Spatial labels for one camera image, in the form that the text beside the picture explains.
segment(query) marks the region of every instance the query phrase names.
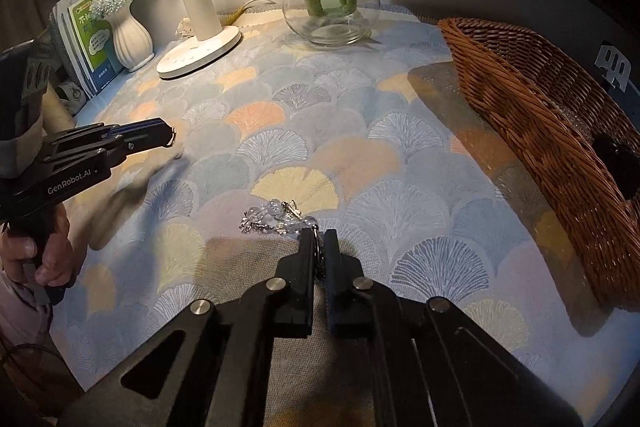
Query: brown wicker basket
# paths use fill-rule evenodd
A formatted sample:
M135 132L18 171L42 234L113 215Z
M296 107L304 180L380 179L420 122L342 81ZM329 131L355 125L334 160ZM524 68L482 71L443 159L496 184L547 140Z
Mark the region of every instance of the brown wicker basket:
M606 307L640 310L640 196L625 201L590 142L608 134L640 153L640 135L571 58L532 30L477 19L438 24L469 105L524 163L556 212Z

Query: table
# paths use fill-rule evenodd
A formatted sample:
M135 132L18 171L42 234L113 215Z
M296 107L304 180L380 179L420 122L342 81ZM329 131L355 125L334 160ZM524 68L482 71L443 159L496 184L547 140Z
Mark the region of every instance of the table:
M238 224L255 203L294 199L366 275L451 299L592 425L640 359L640 316L598 307L535 183L460 95L439 30L386 7L369 41L327 50L280 12L248 17L216 63L164 81L153 62L78 117L160 116L177 131L173 150L130 156L68 204L72 221L91 217L90 248L52 337L80 384L194 298L237 298L273 274L296 241ZM318 293L316 325L323 307ZM321 328L278 341L265 425L372 425L364 363Z

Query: white speech bubble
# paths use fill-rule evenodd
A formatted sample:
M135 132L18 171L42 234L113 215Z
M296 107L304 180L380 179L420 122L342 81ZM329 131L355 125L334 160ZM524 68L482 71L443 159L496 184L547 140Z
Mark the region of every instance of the white speech bubble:
M89 39L89 54L95 55L104 48L104 45L111 37L111 32L107 29L95 32Z

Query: human hand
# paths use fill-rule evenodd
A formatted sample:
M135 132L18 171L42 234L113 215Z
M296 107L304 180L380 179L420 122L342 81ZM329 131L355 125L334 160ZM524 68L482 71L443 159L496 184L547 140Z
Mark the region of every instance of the human hand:
M74 249L68 239L69 220L66 209L59 204L55 211L54 233L49 236L42 254L42 266L35 275L35 281L42 286L62 286L69 282L76 270ZM23 261L33 259L38 253L34 240L30 237L12 236L7 232L0 235L0 258L8 277L18 283L29 282L22 269Z

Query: desk lamp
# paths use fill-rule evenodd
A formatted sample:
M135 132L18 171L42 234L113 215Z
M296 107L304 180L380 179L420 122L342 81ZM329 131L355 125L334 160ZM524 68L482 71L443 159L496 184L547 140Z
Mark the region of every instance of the desk lamp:
M158 64L160 78L171 79L222 57L240 41L236 26L222 27L212 0L183 0L195 36L178 44Z

